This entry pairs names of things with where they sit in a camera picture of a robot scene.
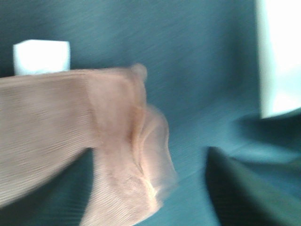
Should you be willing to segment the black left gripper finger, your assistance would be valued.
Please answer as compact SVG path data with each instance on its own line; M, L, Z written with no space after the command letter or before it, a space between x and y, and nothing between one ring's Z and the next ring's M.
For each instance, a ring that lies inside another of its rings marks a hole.
M299 226L301 160L244 162L207 151L206 186L222 226Z

